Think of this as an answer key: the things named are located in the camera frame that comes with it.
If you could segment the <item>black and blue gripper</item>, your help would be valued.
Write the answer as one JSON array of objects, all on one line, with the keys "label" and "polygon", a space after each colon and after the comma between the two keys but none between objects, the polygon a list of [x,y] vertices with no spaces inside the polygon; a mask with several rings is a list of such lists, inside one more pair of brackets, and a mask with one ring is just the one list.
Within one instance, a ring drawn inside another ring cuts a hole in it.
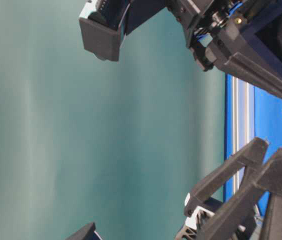
[{"label": "black and blue gripper", "polygon": [[167,0],[203,71],[216,67],[282,99],[282,4]]}]

